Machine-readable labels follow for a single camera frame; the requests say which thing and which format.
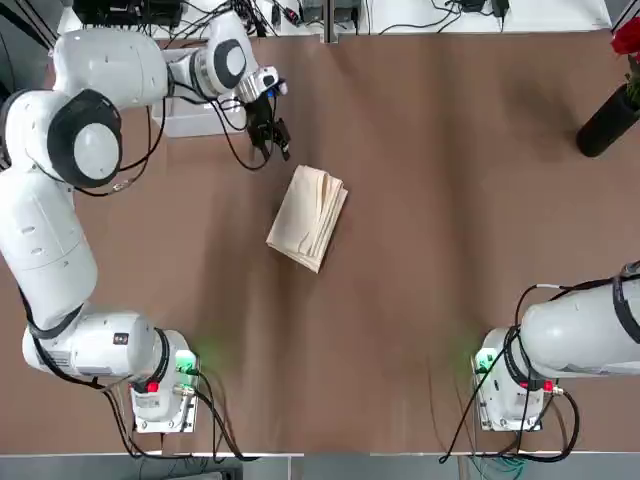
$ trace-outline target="white robotic arm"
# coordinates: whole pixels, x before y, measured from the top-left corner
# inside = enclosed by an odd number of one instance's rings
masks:
[[[489,332],[474,359],[477,381],[495,361],[478,393],[483,429],[519,431],[523,416],[537,426],[552,380],[640,374],[638,266],[532,305],[519,338],[515,327]]]
[[[92,29],[60,37],[54,66],[53,90],[14,95],[0,118],[11,163],[0,173],[0,251],[28,311],[25,360],[49,371],[44,351],[67,375],[127,377],[138,425],[180,431],[189,399],[174,386],[189,381],[176,368],[187,343],[140,314],[87,303],[97,267],[74,212],[73,188],[102,186],[117,174],[120,109],[194,91],[207,100],[234,91],[249,111],[259,102],[264,108],[270,90],[286,93],[286,85],[275,68],[258,67],[232,11],[212,20],[206,48],[178,62],[165,62],[144,35]],[[178,91],[177,84],[188,88]]]

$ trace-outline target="red flower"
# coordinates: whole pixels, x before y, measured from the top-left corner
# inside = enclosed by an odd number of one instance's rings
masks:
[[[640,18],[634,17],[620,27],[611,40],[611,46],[619,55],[640,53]]]

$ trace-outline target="black cylinder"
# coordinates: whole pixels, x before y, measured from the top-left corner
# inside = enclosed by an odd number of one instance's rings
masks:
[[[629,130],[638,120],[638,110],[622,85],[578,131],[576,143],[587,157],[597,157]]]

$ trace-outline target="brown table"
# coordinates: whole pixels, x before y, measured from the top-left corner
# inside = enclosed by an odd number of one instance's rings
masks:
[[[278,110],[291,161],[251,174],[224,138],[164,139],[135,188],[78,198],[100,269],[93,302],[183,332],[219,372],[245,451],[442,451],[456,389],[468,398],[468,355],[512,321],[526,286],[609,275],[638,257],[636,134],[599,160],[572,143],[623,81],[608,40],[258,43],[290,83]],[[128,159],[145,150],[145,125],[144,111],[125,115]],[[234,141],[249,155],[246,138]],[[350,192],[318,276],[264,243],[297,164]],[[0,285],[0,453],[122,451],[100,395],[26,366],[4,267]],[[638,380],[564,385],[582,409],[579,449],[640,450]],[[209,450],[205,414],[175,448]],[[558,449],[553,416],[545,427],[525,446]],[[482,435],[478,448],[507,440]],[[456,450],[468,449],[463,434]]]

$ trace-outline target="folded towel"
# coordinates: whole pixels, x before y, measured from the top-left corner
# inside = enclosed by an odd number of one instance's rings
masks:
[[[298,166],[267,244],[318,273],[346,197],[342,180]]]

